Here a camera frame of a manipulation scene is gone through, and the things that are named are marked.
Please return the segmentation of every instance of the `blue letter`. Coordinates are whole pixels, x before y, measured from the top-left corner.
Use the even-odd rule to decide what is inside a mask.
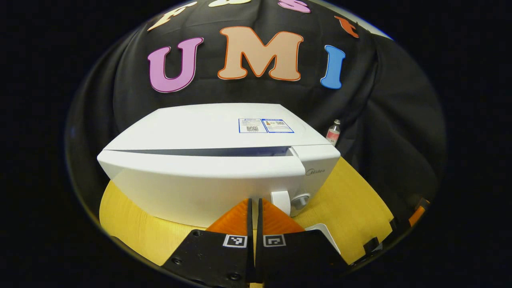
[[[345,52],[331,45],[325,45],[325,51],[327,51],[329,55],[327,57],[327,71],[325,72],[324,78],[320,79],[320,83],[327,88],[339,89],[342,87],[339,76],[342,73],[342,63],[343,59],[345,59]]]

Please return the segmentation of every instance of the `black fabric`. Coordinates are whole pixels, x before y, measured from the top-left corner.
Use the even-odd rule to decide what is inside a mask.
[[[340,119],[336,147],[395,217],[408,218],[421,197],[433,198],[444,163],[443,118],[435,91],[399,45],[350,21],[359,35],[354,38],[342,29],[335,12],[315,3],[308,2],[307,14],[281,8],[275,0],[215,9],[209,3],[199,0],[151,31],[147,29],[163,13],[142,24],[113,45],[77,91],[66,137],[68,165],[75,188],[96,216],[108,183],[96,156],[108,142],[158,108],[216,102],[282,104],[321,134]],[[245,59],[245,78],[219,79],[226,54],[226,37],[219,31],[230,26],[251,27],[264,44],[280,31],[304,37],[298,53],[301,79],[272,79],[270,68],[256,77]],[[204,38],[194,80],[177,92],[154,90],[147,56],[171,47],[165,73],[175,77],[181,71],[176,46],[193,37]],[[327,66],[325,45],[346,54],[340,89],[320,83]]]

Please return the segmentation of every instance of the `white plastic part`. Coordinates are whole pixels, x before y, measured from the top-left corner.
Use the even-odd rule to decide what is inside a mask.
[[[158,109],[97,159],[148,214],[208,227],[240,201],[272,201],[279,191],[287,191],[288,201],[276,194],[274,202],[297,215],[307,205],[294,210],[290,200],[311,199],[339,157],[325,137],[281,105],[220,103]]]
[[[290,216],[290,195],[288,191],[276,191],[270,193],[272,204]]]

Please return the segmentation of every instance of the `foam letter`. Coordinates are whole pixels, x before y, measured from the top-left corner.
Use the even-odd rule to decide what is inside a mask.
[[[160,48],[151,53],[147,59],[150,61],[150,82],[153,89],[162,93],[176,92],[187,87],[196,73],[197,46],[203,43],[203,38],[191,38],[178,44],[182,50],[181,73],[178,77],[165,76],[165,56],[170,47]]]
[[[350,24],[346,19],[343,19],[341,17],[338,17],[338,16],[335,16],[334,18],[338,19],[339,22],[341,23],[343,29],[349,33],[350,35],[356,37],[356,38],[359,38],[359,35],[357,35],[354,30],[355,30],[355,27],[354,25]]]
[[[320,79],[320,83],[327,88],[339,89],[342,87],[339,76],[342,73],[342,63],[343,59],[345,59],[345,52],[331,45],[325,45],[325,51],[327,51],[329,55],[327,58],[327,71],[325,72],[324,78]]]
[[[197,2],[192,2],[192,3],[190,3],[190,4],[187,4],[187,5],[181,6],[180,8],[176,8],[176,9],[174,9],[174,10],[171,10],[171,11],[169,11],[169,12],[165,13],[165,14],[162,16],[162,18],[160,18],[160,20],[158,20],[158,22],[156,22],[153,26],[151,26],[151,27],[148,29],[148,31],[149,31],[149,30],[153,30],[154,28],[156,28],[156,27],[158,27],[158,26],[160,26],[160,25],[162,25],[162,24],[165,24],[165,23],[169,22],[169,20],[170,20],[170,18],[171,18],[171,17],[174,17],[174,16],[176,16],[176,15],[180,14],[181,12],[183,12],[183,10],[185,10],[185,8],[190,7],[190,6],[193,6],[193,5],[195,5],[196,3],[197,3]]]
[[[299,11],[302,13],[309,13],[311,10],[309,10],[308,5],[302,1],[298,0],[279,0],[279,6],[291,9],[295,11]]]
[[[261,77],[275,58],[270,77],[278,80],[297,81],[301,74],[297,70],[298,46],[304,38],[298,34],[281,31],[267,45],[250,27],[227,27],[220,31],[227,38],[224,69],[217,74],[220,79],[240,79],[247,75],[242,68],[242,55],[252,72]]]
[[[213,1],[212,3],[208,4],[209,7],[217,7],[217,6],[222,6],[222,5],[226,5],[226,4],[243,4],[243,3],[247,3],[247,2],[251,2],[251,0],[216,0],[216,1]]]

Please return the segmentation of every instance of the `wooden table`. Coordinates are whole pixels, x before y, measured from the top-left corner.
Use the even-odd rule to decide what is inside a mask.
[[[110,235],[156,265],[163,265],[192,229],[205,229],[147,214],[112,182],[101,200],[99,216]],[[391,233],[393,215],[370,185],[340,158],[316,196],[293,219],[304,228],[325,224],[341,256],[351,264],[364,256],[365,243],[373,237],[381,242]],[[251,287],[261,285],[252,283]]]

